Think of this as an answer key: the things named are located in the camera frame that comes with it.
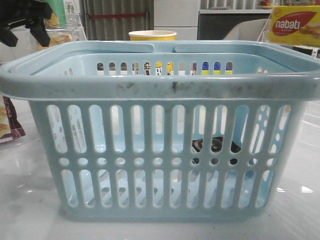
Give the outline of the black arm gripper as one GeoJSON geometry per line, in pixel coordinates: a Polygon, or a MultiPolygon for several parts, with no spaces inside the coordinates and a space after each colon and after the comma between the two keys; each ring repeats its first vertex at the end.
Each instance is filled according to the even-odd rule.
{"type": "Polygon", "coordinates": [[[0,1],[0,42],[16,47],[18,38],[10,29],[25,26],[42,47],[48,47],[50,37],[44,19],[49,20],[53,10],[42,0],[1,0],[0,1]]]}

